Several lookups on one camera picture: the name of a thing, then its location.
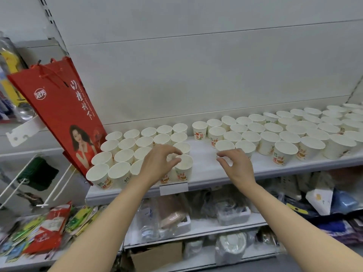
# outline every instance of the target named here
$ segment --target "dark green object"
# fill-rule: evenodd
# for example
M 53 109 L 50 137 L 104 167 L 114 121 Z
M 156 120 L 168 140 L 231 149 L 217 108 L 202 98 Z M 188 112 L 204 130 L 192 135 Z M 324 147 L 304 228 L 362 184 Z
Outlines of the dark green object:
M 50 166 L 42 157 L 34 158 L 16 179 L 37 191 L 44 191 L 52 184 L 59 170 Z

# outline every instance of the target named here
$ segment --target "forearm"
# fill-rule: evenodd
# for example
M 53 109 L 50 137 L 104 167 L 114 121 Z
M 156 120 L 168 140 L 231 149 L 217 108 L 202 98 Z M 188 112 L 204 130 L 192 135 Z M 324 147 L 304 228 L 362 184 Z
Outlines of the forearm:
M 303 271 L 358 272 L 363 267 L 361 256 L 303 219 L 260 185 L 253 183 L 238 189 L 260 211 Z
M 148 189 L 143 179 L 133 178 L 49 271 L 109 272 Z

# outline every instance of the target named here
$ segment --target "blank white label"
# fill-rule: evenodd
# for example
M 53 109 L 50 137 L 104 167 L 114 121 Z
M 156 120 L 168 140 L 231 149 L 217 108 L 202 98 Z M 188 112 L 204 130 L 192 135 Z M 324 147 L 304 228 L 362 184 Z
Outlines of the blank white label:
M 170 183 L 160 185 L 160 195 L 171 195 L 182 192 L 188 192 L 188 182 Z

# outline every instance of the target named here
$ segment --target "hand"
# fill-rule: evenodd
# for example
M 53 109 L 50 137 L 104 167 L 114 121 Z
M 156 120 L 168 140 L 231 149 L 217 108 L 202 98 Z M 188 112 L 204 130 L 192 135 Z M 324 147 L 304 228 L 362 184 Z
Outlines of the hand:
M 181 161 L 179 157 L 166 161 L 166 157 L 173 153 L 183 154 L 181 150 L 170 145 L 155 145 L 145 156 L 139 176 L 145 179 L 150 187 L 157 183 Z
M 252 163 L 242 149 L 220 151 L 217 155 L 219 156 L 217 158 L 219 164 L 238 189 L 256 183 Z M 223 157 L 229 157 L 233 161 L 233 165 L 229 166 Z

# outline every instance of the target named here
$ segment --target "red plastic package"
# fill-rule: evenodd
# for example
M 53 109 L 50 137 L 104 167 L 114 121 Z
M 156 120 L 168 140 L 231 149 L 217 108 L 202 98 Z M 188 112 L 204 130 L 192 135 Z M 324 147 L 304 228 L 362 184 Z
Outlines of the red plastic package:
M 23 253 L 34 254 L 58 248 L 70 209 L 71 201 L 50 210 L 45 221 L 40 224 L 39 233 L 34 237 L 34 241 Z

